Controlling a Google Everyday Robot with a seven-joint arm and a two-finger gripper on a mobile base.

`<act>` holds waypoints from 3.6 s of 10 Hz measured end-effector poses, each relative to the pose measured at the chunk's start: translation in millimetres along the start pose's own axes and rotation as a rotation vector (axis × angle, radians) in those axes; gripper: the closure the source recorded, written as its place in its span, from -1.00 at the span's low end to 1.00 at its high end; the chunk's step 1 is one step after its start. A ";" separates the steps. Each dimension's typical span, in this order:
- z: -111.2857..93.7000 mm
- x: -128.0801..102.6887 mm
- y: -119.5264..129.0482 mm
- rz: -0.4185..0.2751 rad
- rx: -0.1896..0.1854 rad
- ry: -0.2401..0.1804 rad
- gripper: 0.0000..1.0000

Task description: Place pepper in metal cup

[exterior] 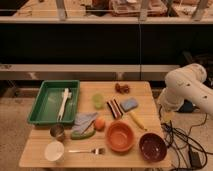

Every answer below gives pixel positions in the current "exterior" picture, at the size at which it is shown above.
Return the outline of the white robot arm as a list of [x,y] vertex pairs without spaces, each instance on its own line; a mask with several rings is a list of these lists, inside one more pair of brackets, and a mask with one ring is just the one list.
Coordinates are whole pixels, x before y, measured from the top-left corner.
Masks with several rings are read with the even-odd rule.
[[188,100],[213,116],[213,89],[204,84],[206,78],[206,69],[197,63],[168,72],[158,103],[166,111],[178,111]]

